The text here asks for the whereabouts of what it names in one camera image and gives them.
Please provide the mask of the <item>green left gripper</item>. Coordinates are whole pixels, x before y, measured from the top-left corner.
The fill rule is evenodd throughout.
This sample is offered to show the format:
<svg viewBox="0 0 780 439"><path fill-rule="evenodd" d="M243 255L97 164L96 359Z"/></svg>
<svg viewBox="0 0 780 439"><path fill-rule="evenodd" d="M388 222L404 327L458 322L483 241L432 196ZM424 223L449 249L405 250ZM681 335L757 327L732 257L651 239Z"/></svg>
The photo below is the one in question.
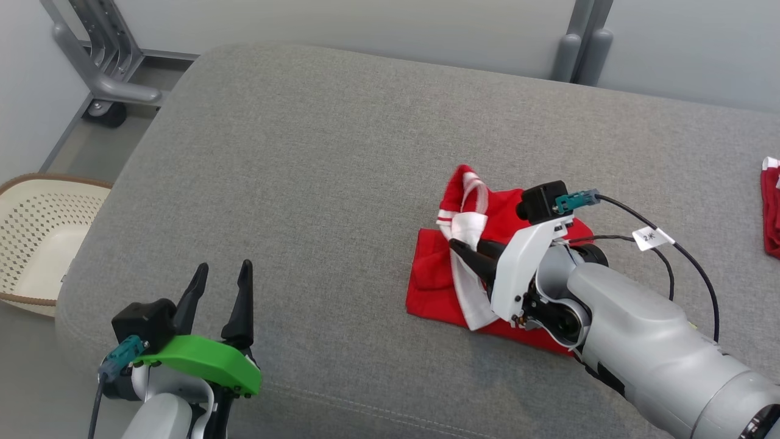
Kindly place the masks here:
<svg viewBox="0 0 780 439"><path fill-rule="evenodd" d="M199 264L179 299L175 313L177 335L159 349L146 349L133 361L140 363L132 378L133 390L139 398L146 397L144 374L151 372L151 367L157 363L209 384L227 387L248 398L261 391L261 370L251 356L254 343L253 264L250 260L242 263L237 280L238 294L229 321L222 328L221 342L190 335L208 272L206 262Z"/></svg>

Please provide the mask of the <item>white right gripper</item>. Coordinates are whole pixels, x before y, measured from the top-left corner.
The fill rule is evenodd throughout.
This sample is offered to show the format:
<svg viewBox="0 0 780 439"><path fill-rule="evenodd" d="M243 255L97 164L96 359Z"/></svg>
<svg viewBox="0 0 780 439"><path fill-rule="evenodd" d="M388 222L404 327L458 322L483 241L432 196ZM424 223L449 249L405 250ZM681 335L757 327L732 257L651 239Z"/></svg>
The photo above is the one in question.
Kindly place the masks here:
<svg viewBox="0 0 780 439"><path fill-rule="evenodd" d="M491 300L491 311L509 323L518 323L530 287L541 282L552 292L566 285L576 267L564 239L574 219L564 216L520 229L507 246L480 240L473 249L458 239L449 239L449 246L479 278Z"/></svg>

